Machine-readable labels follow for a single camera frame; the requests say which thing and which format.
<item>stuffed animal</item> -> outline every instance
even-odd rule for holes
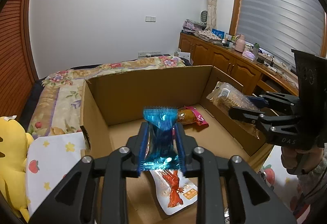
[[[25,169],[27,150],[34,139],[15,117],[0,117],[0,191],[13,212],[28,222]]]

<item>cabinet door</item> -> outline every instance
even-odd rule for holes
[[[227,52],[212,48],[210,57],[212,59],[210,63],[212,66],[217,67],[226,74],[231,69],[234,57]]]
[[[194,40],[192,59],[194,66],[210,65],[211,46],[205,42]]]
[[[193,47],[193,39],[187,34],[181,34],[179,38],[179,48],[181,52],[191,53]]]
[[[230,69],[230,76],[244,86],[242,92],[245,95],[252,95],[260,75],[260,71],[237,58],[234,59]]]

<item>human hand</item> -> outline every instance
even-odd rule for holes
[[[299,150],[299,149],[291,149],[288,147],[282,147],[282,155],[281,155],[281,160],[284,168],[286,169],[293,169],[297,166],[297,160],[296,160],[296,155],[297,154],[307,154],[309,153],[309,158],[305,162],[303,166],[303,170],[305,173],[310,172],[313,170],[315,167],[318,166],[320,161],[323,158],[324,154],[324,149],[321,147],[313,147],[312,149],[308,151],[304,150]]]

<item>window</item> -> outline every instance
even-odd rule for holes
[[[236,35],[245,35],[246,41],[257,42],[293,65],[291,49],[320,55],[325,11],[318,0],[240,0],[239,4]]]

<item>floral bedspread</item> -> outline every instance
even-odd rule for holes
[[[32,116],[28,132],[34,139],[80,132],[81,92],[85,79],[118,72],[175,66],[185,65],[178,57],[159,56],[51,74],[42,82],[45,88]]]

